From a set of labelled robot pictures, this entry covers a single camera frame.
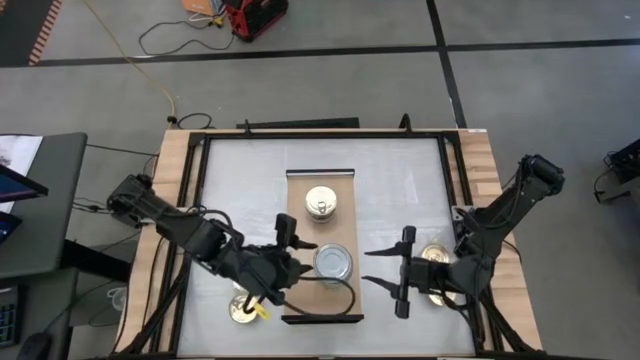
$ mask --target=tin can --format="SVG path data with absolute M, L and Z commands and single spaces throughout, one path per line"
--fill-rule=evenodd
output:
M 316 186 L 307 192 L 305 207 L 311 218 L 319 223 L 327 222 L 338 206 L 336 193 L 327 186 Z
M 247 295 L 238 295 L 231 299 L 231 302 L 229 303 L 229 315 L 231 315 L 233 321 L 240 324 L 250 323 L 257 316 L 255 311 L 251 312 L 251 314 L 244 313 L 242 305 L 244 305 L 245 301 L 247 301 Z M 252 308 L 256 301 L 257 298 L 254 297 L 249 303 L 249 308 Z
M 313 267 L 318 276 L 349 281 L 353 273 L 353 259 L 344 246 L 326 244 L 316 251 L 316 255 L 313 258 Z M 327 280 L 322 283 L 327 287 L 340 285 L 340 283 L 335 280 Z
M 445 249 L 444 246 L 437 244 L 428 245 L 426 248 L 424 248 L 424 250 L 422 250 L 421 257 L 429 261 L 446 264 L 451 263 L 447 249 Z M 456 293 L 454 292 L 447 291 L 445 294 L 449 299 L 451 299 L 451 301 L 454 301 L 456 299 Z M 429 295 L 429 299 L 431 299 L 431 301 L 438 306 L 444 306 L 444 300 L 440 295 Z

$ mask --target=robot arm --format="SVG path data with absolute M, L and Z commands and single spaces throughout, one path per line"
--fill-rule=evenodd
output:
M 420 293 L 454 291 L 479 298 L 493 277 L 502 241 L 540 200 L 558 194 L 564 184 L 563 171 L 540 155 L 525 156 L 518 166 L 514 183 L 486 208 L 470 212 L 454 209 L 458 239 L 454 264 L 443 264 L 411 257 L 416 228 L 407 226 L 402 241 L 393 248 L 366 253 L 372 256 L 402 256 L 400 284 L 372 276 L 363 279 L 387 289 L 396 300 L 395 314 L 409 317 L 409 287 Z
M 244 236 L 232 227 L 226 214 L 216 210 L 181 212 L 155 195 L 151 179 L 145 175 L 129 175 L 109 196 L 107 207 L 129 225 L 139 225 L 144 218 L 153 220 L 160 235 L 183 248 L 209 272 L 237 282 L 251 296 L 267 298 L 274 305 L 283 305 L 281 290 L 295 285 L 300 275 L 312 269 L 286 251 L 287 247 L 317 247 L 295 235 L 296 220 L 286 214 L 276 216 L 275 245 L 243 246 Z M 227 223 L 204 219 L 201 215 L 206 213 L 221 214 Z

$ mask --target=computer screen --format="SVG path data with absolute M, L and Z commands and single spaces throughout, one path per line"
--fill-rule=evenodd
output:
M 46 187 L 0 165 L 0 203 L 45 196 L 48 193 Z

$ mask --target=wooden table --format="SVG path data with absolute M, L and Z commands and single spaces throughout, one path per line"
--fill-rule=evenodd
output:
M 243 130 L 206 130 L 210 133 L 241 133 Z M 273 130 L 253 130 L 255 133 Z M 318 131 L 318 130 L 290 130 L 292 132 Z M 344 131 L 404 131 L 403 129 L 332 129 L 334 132 Z M 445 131 L 445 129 L 416 129 L 414 131 Z M 475 206 L 482 207 L 490 204 L 502 192 L 496 164 L 489 143 L 489 135 L 485 130 L 457 130 L 460 135 L 460 142 L 466 173 L 471 188 L 471 195 Z M 182 181 L 182 174 L 187 154 L 190 130 L 167 130 L 158 158 L 153 188 L 156 194 L 171 204 L 178 201 L 178 193 Z M 195 151 L 194 163 L 199 163 L 200 152 Z M 449 158 L 451 174 L 454 181 L 454 189 L 458 204 L 463 204 L 462 188 L 458 177 L 458 169 L 453 155 Z M 198 167 L 193 166 L 189 177 L 189 184 L 194 185 L 197 178 Z M 193 201 L 194 186 L 189 186 L 187 193 L 187 203 Z M 146 226 L 141 233 L 138 243 L 137 255 L 134 260 L 134 268 L 129 282 L 129 304 L 126 319 L 121 321 L 122 337 L 118 343 L 117 350 L 126 347 L 134 336 L 142 328 L 145 319 L 151 315 L 156 307 L 156 301 L 160 292 L 162 275 L 164 272 L 164 259 L 166 259 L 168 242 L 158 244 L 160 236 L 155 232 L 155 227 Z M 507 241 L 515 245 L 513 235 L 507 237 Z M 158 260 L 153 274 L 151 274 L 154 254 L 159 248 Z M 174 276 L 179 269 L 182 255 L 178 252 L 174 266 Z M 149 282 L 151 280 L 151 291 L 149 292 Z M 504 317 L 511 326 L 520 334 L 525 342 L 534 348 L 541 349 L 538 329 L 536 327 L 533 310 L 529 301 L 527 285 L 525 283 L 522 267 L 517 254 L 509 247 L 503 247 L 503 251 L 497 260 L 495 274 L 491 281 L 494 301 Z M 145 316 L 145 307 L 149 302 Z M 163 324 L 162 338 L 159 349 L 167 350 L 169 347 L 169 336 L 173 325 L 173 308 L 170 308 Z M 487 331 L 487 342 L 485 347 L 491 349 L 490 334 Z

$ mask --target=concrete floor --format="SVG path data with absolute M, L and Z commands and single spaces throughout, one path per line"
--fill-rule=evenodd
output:
M 186 19 L 174 0 L 94 3 L 131 55 L 142 55 L 137 37 L 148 26 Z M 635 1 L 436 3 L 449 44 L 640 37 Z M 163 31 L 145 42 L 150 50 L 166 51 L 194 36 L 223 45 L 229 35 L 215 28 L 197 34 L 184 27 Z M 292 0 L 289 14 L 264 37 L 253 44 L 235 42 L 228 51 L 433 44 L 424 0 Z M 204 52 L 193 46 L 184 53 Z M 65 0 L 43 58 L 116 56 L 82 1 Z M 502 179 L 511 176 L 525 153 L 541 153 L 566 171 L 562 194 L 538 205 L 516 230 L 544 348 L 562 355 L 637 358 L 640 216 L 625 199 L 598 205 L 592 184 L 604 170 L 602 157 L 640 136 L 640 47 L 450 57 L 468 126 L 489 130 Z M 363 127 L 395 127 L 404 112 L 415 126 L 455 126 L 436 53 L 169 62 L 144 68 L 175 95 L 180 115 L 207 112 L 218 128 L 244 119 L 348 116 L 360 117 Z M 83 131 L 94 144 L 156 152 L 167 112 L 162 94 L 126 64 L 0 69 L 3 132 Z M 104 199 L 146 160 L 88 149 L 78 196 Z M 130 233 L 108 217 L 75 214 L 69 237 L 104 245 Z M 113 342 L 112 328 L 76 328 L 70 358 L 104 355 Z M 83 347 L 83 342 L 101 345 Z

